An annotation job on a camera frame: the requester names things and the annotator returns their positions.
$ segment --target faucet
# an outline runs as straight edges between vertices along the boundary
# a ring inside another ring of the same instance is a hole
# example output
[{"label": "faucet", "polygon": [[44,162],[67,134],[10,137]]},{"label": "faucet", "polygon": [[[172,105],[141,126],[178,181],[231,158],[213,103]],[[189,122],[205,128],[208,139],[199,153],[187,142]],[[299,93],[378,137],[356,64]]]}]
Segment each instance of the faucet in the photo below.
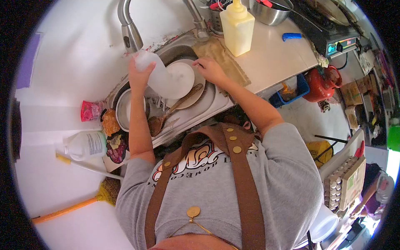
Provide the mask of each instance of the faucet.
[{"label": "faucet", "polygon": [[[118,3],[117,13],[118,19],[122,24],[122,38],[128,53],[135,53],[143,47],[143,41],[140,37],[136,25],[133,23],[129,14],[129,5],[131,0],[120,0]],[[207,25],[204,17],[202,17],[193,3],[193,0],[182,0],[188,7],[193,16],[193,23],[197,30],[198,38],[208,38]]]}]

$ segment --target metal bowl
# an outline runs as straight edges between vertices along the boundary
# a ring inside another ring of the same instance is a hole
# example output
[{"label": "metal bowl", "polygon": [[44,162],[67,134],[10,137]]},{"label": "metal bowl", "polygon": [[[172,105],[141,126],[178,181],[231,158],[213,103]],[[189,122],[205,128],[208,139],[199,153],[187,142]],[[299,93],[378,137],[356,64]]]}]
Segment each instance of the metal bowl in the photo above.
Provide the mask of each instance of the metal bowl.
[{"label": "metal bowl", "polygon": [[[130,89],[125,90],[118,99],[117,106],[115,108],[115,114],[117,118],[118,125],[120,125],[121,129],[125,132],[129,132],[129,120],[127,114],[127,107],[130,106]],[[143,106],[144,113],[146,114],[146,118],[149,117],[150,113],[150,105],[146,102],[146,99],[143,97]]]},{"label": "metal bowl", "polygon": [[[290,0],[274,1],[293,9],[293,4]],[[272,7],[273,8],[267,7],[261,3],[258,3],[256,0],[250,0],[250,12],[257,21],[262,22],[263,24],[271,26],[278,25],[283,22],[291,12],[290,10],[276,4],[274,4]]]}]

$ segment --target plate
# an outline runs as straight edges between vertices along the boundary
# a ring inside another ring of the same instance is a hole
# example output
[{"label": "plate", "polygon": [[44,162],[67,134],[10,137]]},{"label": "plate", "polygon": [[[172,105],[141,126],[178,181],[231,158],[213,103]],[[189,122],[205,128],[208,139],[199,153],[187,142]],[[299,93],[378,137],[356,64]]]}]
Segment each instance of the plate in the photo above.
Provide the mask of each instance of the plate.
[{"label": "plate", "polygon": [[194,84],[194,70],[191,65],[180,60],[167,66],[167,71],[171,75],[170,88],[171,98],[179,99],[187,95]]},{"label": "plate", "polygon": [[[117,118],[118,125],[125,132],[129,132],[129,120],[130,120],[130,89],[125,90],[117,102],[115,109],[115,115]],[[144,112],[146,112],[146,99],[143,98]]]},{"label": "plate", "polygon": [[[194,83],[193,86],[201,83],[203,84],[203,87],[197,92],[195,93],[192,97],[190,97],[189,99],[187,99],[184,103],[182,103],[177,109],[184,109],[184,108],[188,108],[190,106],[192,106],[195,102],[197,102],[197,100],[200,98],[200,96],[202,95],[204,88],[206,87],[206,80],[204,79],[204,77],[200,74],[200,72],[197,70],[197,68],[195,66],[192,66],[192,63],[194,62],[193,60],[190,59],[181,59],[181,60],[177,60],[171,64],[177,63],[177,62],[184,62],[187,65],[191,66],[193,71],[194,71]],[[166,100],[166,105],[167,107],[171,108],[176,102],[177,100],[173,100],[173,99],[167,99]]]}]

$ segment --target stainless steel sink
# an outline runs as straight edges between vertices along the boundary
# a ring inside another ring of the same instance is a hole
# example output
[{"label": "stainless steel sink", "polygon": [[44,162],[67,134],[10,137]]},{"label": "stainless steel sink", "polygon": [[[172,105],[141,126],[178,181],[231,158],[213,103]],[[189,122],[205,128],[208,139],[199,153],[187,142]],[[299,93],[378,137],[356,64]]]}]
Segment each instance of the stainless steel sink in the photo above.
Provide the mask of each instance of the stainless steel sink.
[{"label": "stainless steel sink", "polygon": [[[196,60],[198,57],[192,49],[192,45],[196,42],[194,36],[188,32],[178,37],[176,40],[164,45],[156,54],[159,55],[165,66],[180,59]],[[110,94],[108,103],[112,108],[116,107],[119,96],[129,89],[128,77],[125,77],[118,87]],[[158,95],[151,89],[147,88],[145,97],[150,104],[150,117],[162,114],[160,108],[156,108]],[[157,147],[169,140],[172,140],[185,130],[205,121],[211,116],[218,114],[234,104],[229,97],[223,96],[216,91],[213,84],[206,82],[203,94],[199,100],[192,106],[174,112],[166,121],[163,130],[156,137],[152,138],[153,147]]]}]

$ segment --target squeeze bottle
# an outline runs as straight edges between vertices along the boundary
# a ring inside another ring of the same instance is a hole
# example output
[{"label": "squeeze bottle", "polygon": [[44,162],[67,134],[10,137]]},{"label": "squeeze bottle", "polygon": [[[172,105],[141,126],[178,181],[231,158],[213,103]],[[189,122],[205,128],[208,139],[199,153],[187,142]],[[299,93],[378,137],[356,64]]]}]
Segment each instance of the squeeze bottle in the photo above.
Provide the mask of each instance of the squeeze bottle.
[{"label": "squeeze bottle", "polygon": [[102,157],[107,152],[106,143],[106,137],[102,132],[80,132],[64,146],[64,152],[76,161]]},{"label": "squeeze bottle", "polygon": [[234,56],[250,50],[253,37],[254,17],[240,0],[233,0],[220,13],[225,45]]},{"label": "squeeze bottle", "polygon": [[175,91],[171,88],[172,77],[164,66],[160,57],[146,50],[139,50],[135,58],[136,69],[143,71],[151,62],[156,62],[156,67],[150,74],[147,82],[148,86],[152,88],[157,94],[166,99],[176,99]]}]

